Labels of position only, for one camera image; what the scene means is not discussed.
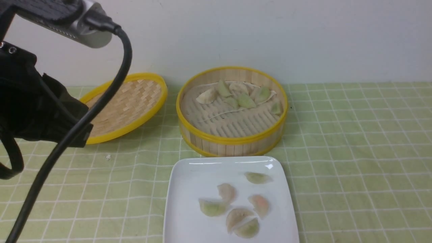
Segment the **green checkered tablecloth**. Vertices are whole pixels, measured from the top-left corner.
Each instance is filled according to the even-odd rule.
[[[302,243],[426,243],[432,239],[432,84],[284,85],[290,111],[269,156],[285,170]],[[69,88],[81,96],[90,88]],[[68,149],[20,242],[161,243],[173,165],[199,157],[181,139],[179,87],[144,126]],[[25,171],[0,181],[5,239],[53,143],[19,141]],[[8,160],[0,151],[0,160]]]

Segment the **white square plate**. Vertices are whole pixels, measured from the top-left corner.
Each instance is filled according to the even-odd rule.
[[[272,181],[256,185],[245,172],[270,175]],[[229,183],[237,198],[222,216],[207,217],[199,207],[198,198],[219,199],[217,186]],[[236,206],[252,209],[248,197],[261,194],[270,204],[269,214],[258,219],[260,231],[251,239],[242,239],[226,231],[226,216]],[[298,243],[289,187],[279,161],[272,157],[196,158],[178,161],[171,172],[165,207],[164,243]]]

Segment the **black cable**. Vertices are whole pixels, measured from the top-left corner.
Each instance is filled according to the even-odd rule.
[[[96,24],[98,24],[98,20],[107,21],[107,19],[105,17],[102,18],[101,14],[99,13],[96,14],[92,13],[92,15],[88,16],[87,20],[89,22],[94,21]],[[112,99],[114,94],[118,91],[118,89],[122,85],[125,77],[127,76],[127,73],[130,68],[130,64],[132,62],[132,46],[130,44],[130,40],[120,26],[114,25],[112,22],[109,23],[108,26],[113,28],[111,29],[108,28],[104,30],[113,32],[113,34],[117,35],[123,43],[124,56],[123,56],[123,62],[120,66],[120,69],[116,77],[114,78],[113,82],[105,91],[105,93],[101,96],[101,98],[78,121],[78,123],[72,127],[72,129],[66,134],[63,140],[60,141],[55,146],[51,154],[45,160],[44,164],[42,165],[41,169],[36,175],[36,178],[33,181],[32,186],[30,187],[29,193],[27,194],[27,197],[24,201],[24,204],[22,205],[21,211],[19,212],[15,224],[13,225],[13,228],[6,240],[6,243],[17,242],[18,237],[20,236],[24,228],[25,222],[27,221],[27,218],[29,217],[30,212],[32,211],[33,205],[35,204],[39,192],[41,191],[42,186],[48,177],[48,174],[54,167],[54,164],[56,163],[58,158],[62,155],[62,153],[65,151],[65,149],[68,147],[68,145],[74,140],[75,136],[79,134],[83,130],[83,128],[85,128],[85,126],[89,124],[96,117],[96,115],[98,115],[98,113],[107,105],[107,103]]]

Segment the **white wall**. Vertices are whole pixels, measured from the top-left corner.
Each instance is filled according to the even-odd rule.
[[[131,73],[170,83],[222,65],[282,83],[432,80],[431,0],[99,1],[131,38]],[[110,80],[122,57],[116,38],[90,49],[18,17],[6,40],[66,85]]]

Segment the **steamer basket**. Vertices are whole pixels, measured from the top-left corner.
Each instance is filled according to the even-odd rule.
[[[204,91],[201,89],[202,85],[217,83],[219,80],[269,87],[276,92],[272,99],[280,100],[283,113],[280,117],[270,114],[270,105],[265,103],[262,104],[267,107],[265,109],[258,106],[254,109],[231,112],[222,118],[209,118],[207,110],[211,109],[211,106],[201,105],[195,98]],[[213,103],[214,106],[222,106],[223,102],[218,97]],[[247,67],[218,67],[204,71],[182,87],[176,101],[182,137],[192,149],[207,157],[254,156],[267,153],[282,137],[288,107],[285,91],[274,78]],[[202,113],[190,115],[190,111]],[[258,127],[261,125],[261,129],[253,128],[254,124]]]
[[[80,101],[92,107],[110,84],[108,82],[95,88]],[[167,95],[165,81],[157,74],[127,76],[112,100],[93,119],[87,144],[106,142],[141,126],[160,110]]]

